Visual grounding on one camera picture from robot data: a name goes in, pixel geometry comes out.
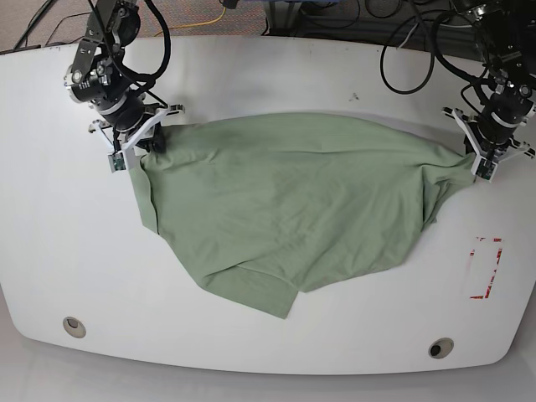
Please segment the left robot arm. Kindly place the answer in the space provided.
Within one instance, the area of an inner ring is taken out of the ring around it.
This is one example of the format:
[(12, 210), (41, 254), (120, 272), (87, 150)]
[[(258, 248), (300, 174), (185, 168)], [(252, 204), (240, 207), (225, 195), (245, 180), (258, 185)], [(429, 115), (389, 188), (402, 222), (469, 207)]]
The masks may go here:
[[(482, 109), (467, 116), (456, 108), (443, 113), (463, 130), (466, 151), (475, 159), (472, 174), (491, 180), (500, 162), (535, 151), (514, 132), (535, 115), (535, 3), (533, 1), (455, 1), (427, 26), (416, 3), (415, 25), (425, 36), (430, 62), (440, 63), (473, 89)], [(481, 44), (484, 71), (475, 76), (457, 68), (440, 50), (438, 31), (451, 18), (469, 22)]]

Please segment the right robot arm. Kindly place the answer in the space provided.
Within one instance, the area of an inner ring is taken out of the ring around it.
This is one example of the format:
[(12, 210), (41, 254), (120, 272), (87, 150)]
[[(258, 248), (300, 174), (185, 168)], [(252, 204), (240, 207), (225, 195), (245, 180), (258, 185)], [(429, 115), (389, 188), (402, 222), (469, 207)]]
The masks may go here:
[(89, 2), (90, 16), (73, 63), (64, 76), (64, 87), (76, 103), (86, 103), (101, 117), (91, 123), (110, 143), (111, 155), (140, 147), (147, 152), (164, 152), (164, 117), (184, 111), (152, 92), (166, 72), (172, 55), (170, 30), (152, 1), (146, 1), (163, 34), (163, 57), (153, 73), (132, 70), (124, 63), (126, 47), (141, 27), (135, 1)]

